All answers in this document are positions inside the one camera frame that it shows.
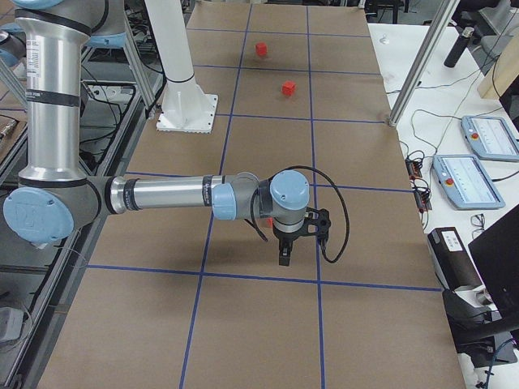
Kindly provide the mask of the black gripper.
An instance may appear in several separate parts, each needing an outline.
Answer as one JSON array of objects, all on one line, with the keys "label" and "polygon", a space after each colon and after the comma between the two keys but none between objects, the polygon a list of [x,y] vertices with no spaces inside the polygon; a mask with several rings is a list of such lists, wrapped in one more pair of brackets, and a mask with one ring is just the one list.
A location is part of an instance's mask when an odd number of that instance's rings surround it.
[{"label": "black gripper", "polygon": [[325,248],[330,227],[329,211],[324,208],[307,207],[302,218],[295,222],[274,218],[273,232],[279,241],[279,265],[284,267],[290,265],[291,247],[300,237],[316,237],[318,244]]}]

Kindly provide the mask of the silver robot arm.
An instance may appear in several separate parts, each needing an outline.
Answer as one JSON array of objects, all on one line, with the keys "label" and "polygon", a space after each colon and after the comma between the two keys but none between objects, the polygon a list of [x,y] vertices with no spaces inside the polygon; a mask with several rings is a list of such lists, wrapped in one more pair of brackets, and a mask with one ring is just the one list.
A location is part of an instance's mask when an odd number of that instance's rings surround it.
[{"label": "silver robot arm", "polygon": [[256,225],[260,218],[271,219],[282,266],[289,264],[300,237],[327,245],[329,214],[309,207],[301,166],[263,181],[250,173],[165,180],[86,175],[79,167],[81,51],[89,41],[125,44],[124,4],[18,1],[15,18],[26,36],[28,163],[3,215],[19,237],[46,245],[105,213],[209,207],[219,220]]}]

